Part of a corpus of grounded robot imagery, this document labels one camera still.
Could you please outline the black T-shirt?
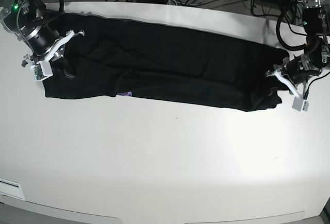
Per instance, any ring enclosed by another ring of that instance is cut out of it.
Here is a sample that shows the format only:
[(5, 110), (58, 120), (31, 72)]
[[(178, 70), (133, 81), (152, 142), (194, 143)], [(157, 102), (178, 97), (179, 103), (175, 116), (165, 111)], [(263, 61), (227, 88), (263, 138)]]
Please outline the black T-shirt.
[(133, 97), (245, 112), (273, 109), (285, 90), (265, 73), (288, 53), (264, 44), (182, 27), (66, 13), (49, 24), (64, 35), (74, 78), (53, 64), (48, 98)]

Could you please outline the white label plate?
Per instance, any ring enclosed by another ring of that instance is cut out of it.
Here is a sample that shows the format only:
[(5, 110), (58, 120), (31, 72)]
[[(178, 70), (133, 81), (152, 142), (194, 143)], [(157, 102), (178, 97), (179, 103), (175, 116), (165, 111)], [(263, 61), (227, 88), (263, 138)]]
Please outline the white label plate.
[(25, 201), (25, 197), (20, 184), (10, 180), (3, 178), (0, 179), (0, 193), (4, 196)]

